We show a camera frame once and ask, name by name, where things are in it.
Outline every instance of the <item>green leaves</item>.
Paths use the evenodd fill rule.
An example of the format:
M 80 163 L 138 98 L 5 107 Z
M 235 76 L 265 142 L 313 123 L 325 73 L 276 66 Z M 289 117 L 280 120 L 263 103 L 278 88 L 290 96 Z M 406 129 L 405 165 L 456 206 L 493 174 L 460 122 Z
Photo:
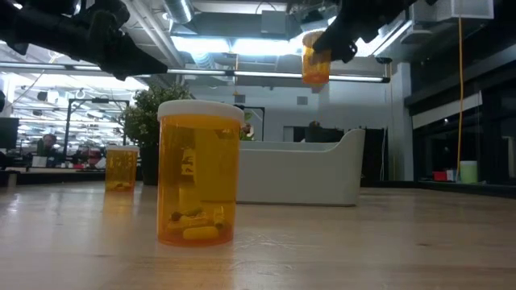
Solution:
M 160 123 L 157 120 L 160 104 L 190 98 L 185 86 L 174 84 L 163 89 L 152 85 L 148 91 L 141 91 L 135 96 L 135 106 L 128 106 L 123 111 L 119 123 L 125 124 L 127 137 L 139 147 L 157 146 L 160 141 Z

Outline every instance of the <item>wooden table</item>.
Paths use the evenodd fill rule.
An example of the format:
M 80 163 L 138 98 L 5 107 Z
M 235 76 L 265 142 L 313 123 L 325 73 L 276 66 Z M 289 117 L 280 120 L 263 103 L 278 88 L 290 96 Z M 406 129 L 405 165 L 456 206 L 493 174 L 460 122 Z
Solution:
M 516 289 L 516 201 L 363 189 L 360 206 L 239 205 L 235 241 L 156 241 L 156 188 L 0 194 L 0 289 Z

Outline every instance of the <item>robotic arm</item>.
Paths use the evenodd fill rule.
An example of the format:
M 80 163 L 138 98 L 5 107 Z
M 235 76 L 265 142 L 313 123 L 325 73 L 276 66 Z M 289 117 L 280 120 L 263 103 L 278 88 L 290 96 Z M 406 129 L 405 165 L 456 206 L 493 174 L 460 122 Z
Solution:
M 418 0 L 336 0 L 339 14 L 335 21 L 314 43 L 314 50 L 331 49 L 331 60 L 349 62 L 355 57 L 355 42 L 362 38 L 369 43 L 378 35 L 378 29 L 395 18 Z M 434 5 L 438 0 L 425 0 Z
M 121 81 L 166 73 L 165 64 L 137 48 L 120 30 L 129 16 L 120 0 L 96 1 L 88 9 L 85 0 L 0 0 L 0 39 L 22 55 L 28 44 L 35 44 L 97 64 Z

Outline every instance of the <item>computer monitor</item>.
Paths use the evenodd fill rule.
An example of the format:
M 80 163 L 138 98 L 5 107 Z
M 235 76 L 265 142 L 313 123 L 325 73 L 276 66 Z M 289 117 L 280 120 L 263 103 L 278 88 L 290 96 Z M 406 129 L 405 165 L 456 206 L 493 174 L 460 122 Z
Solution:
M 0 148 L 16 148 L 18 138 L 18 118 L 0 118 Z

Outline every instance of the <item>table surface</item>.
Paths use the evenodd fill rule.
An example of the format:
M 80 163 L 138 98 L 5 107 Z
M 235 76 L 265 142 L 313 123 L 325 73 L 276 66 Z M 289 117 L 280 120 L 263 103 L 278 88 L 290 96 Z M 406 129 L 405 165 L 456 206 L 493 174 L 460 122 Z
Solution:
M 156 188 L 0 193 L 0 288 L 516 289 L 516 201 L 364 188 L 355 208 L 238 205 L 234 242 L 156 241 Z

